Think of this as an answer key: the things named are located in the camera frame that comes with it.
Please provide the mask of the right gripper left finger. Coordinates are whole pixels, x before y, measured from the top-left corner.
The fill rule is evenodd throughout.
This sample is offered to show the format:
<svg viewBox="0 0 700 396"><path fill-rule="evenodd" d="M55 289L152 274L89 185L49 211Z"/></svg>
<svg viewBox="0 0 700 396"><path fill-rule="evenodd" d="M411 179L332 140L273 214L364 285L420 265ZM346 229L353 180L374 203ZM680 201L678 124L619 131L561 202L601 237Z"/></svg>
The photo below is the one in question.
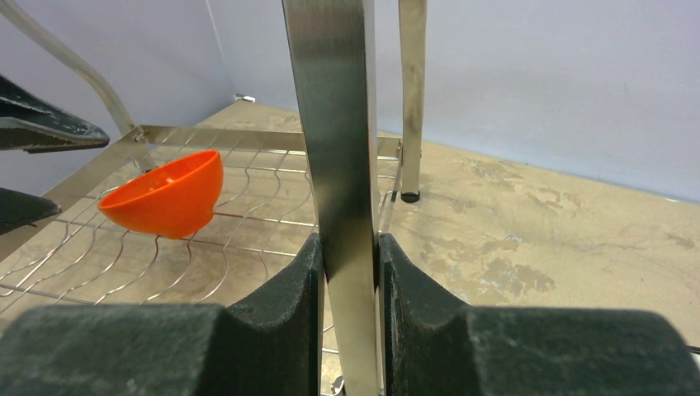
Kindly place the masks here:
<svg viewBox="0 0 700 396"><path fill-rule="evenodd" d="M55 305L1 338L4 395L316 395L323 255L311 234L250 295L218 304Z"/></svg>

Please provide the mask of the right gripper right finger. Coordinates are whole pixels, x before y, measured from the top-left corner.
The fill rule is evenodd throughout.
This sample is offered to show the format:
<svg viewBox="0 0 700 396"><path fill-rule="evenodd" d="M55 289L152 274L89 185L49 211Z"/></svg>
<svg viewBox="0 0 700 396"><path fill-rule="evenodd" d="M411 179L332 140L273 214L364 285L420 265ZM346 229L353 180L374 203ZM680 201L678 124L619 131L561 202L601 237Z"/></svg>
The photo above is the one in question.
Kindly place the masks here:
<svg viewBox="0 0 700 396"><path fill-rule="evenodd" d="M696 395L699 369L657 313L472 306L390 234L384 270L390 395Z"/></svg>

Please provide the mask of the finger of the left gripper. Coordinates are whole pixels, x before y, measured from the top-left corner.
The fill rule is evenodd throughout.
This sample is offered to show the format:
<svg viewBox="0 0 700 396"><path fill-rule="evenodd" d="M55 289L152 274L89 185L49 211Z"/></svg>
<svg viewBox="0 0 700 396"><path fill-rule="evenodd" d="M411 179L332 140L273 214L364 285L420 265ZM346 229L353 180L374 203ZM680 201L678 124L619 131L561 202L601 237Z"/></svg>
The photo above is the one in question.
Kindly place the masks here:
<svg viewBox="0 0 700 396"><path fill-rule="evenodd" d="M51 153L100 149L110 137L98 126L52 106L1 77L1 150Z"/></svg>
<svg viewBox="0 0 700 396"><path fill-rule="evenodd" d="M52 200L1 188L1 234L32 225L61 212Z"/></svg>

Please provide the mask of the red-orange bowl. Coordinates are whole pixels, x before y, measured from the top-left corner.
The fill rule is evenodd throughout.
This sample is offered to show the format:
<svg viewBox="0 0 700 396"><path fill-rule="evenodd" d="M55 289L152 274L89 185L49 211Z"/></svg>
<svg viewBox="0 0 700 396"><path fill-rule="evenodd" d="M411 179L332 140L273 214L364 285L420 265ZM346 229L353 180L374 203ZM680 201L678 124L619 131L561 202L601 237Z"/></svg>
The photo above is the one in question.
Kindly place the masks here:
<svg viewBox="0 0 700 396"><path fill-rule="evenodd" d="M212 221L223 181L220 153L204 150L118 187L101 199L98 209L130 231L179 239Z"/></svg>

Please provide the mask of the metal two-tier dish rack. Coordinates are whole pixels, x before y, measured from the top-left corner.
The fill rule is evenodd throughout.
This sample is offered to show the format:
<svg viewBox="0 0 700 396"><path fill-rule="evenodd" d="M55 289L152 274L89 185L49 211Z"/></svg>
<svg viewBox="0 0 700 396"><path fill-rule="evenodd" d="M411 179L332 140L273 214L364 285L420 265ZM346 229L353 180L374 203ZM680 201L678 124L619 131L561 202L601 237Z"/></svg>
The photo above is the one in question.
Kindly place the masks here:
<svg viewBox="0 0 700 396"><path fill-rule="evenodd" d="M341 318L351 393L377 395L373 11L368 1L283 4L300 122L319 221L323 286Z"/></svg>

